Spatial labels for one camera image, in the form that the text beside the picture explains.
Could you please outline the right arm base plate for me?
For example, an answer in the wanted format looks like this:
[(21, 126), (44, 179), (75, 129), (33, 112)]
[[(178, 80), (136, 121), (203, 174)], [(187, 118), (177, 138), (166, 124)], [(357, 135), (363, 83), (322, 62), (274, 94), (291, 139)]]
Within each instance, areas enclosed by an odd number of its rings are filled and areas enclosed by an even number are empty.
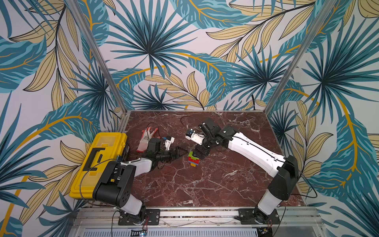
[(242, 225), (271, 225), (280, 223), (276, 209), (270, 215), (264, 214), (257, 208), (240, 208), (237, 211), (238, 214), (234, 219), (240, 221)]

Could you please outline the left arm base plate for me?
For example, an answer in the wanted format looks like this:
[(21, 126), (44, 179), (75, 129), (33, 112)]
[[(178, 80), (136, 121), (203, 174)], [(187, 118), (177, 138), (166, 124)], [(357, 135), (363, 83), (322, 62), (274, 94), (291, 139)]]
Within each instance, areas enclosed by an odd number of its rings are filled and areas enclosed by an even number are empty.
[(119, 226), (137, 226), (147, 224), (148, 226), (159, 225), (160, 209), (142, 209), (138, 215), (121, 212)]

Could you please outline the green 2x4 lego brick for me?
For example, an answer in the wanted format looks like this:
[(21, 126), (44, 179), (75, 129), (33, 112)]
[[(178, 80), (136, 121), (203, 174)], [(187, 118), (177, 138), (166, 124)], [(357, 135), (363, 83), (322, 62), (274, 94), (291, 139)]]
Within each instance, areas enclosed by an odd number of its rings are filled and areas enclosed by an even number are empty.
[(191, 152), (189, 152), (189, 160), (199, 161), (199, 158), (195, 157), (193, 155), (193, 152), (191, 151)]

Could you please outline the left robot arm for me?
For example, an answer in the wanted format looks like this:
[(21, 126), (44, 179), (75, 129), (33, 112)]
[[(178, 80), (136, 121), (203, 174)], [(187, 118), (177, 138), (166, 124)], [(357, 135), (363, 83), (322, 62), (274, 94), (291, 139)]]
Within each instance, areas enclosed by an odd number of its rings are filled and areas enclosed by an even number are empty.
[(159, 163), (171, 163), (189, 153), (179, 146), (168, 151), (164, 150), (161, 148), (161, 143), (162, 140), (159, 138), (151, 139), (142, 157), (136, 160), (108, 162), (94, 188), (93, 199), (112, 205), (126, 214), (143, 215), (145, 213), (143, 202), (131, 194), (134, 178), (151, 172)]

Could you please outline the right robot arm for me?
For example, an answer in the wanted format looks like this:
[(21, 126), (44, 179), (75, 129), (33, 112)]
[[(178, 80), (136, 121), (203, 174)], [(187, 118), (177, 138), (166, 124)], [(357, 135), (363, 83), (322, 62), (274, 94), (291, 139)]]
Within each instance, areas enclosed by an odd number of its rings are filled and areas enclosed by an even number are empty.
[(223, 146), (244, 156), (272, 177), (265, 194), (255, 208), (257, 214), (267, 217), (282, 201), (290, 198), (300, 178), (297, 160), (293, 156), (276, 154), (231, 126), (220, 128), (209, 118), (202, 122), (199, 128), (203, 132), (202, 135), (194, 129), (186, 132), (186, 139), (196, 143), (192, 153), (194, 158), (203, 160), (209, 156), (211, 149)]

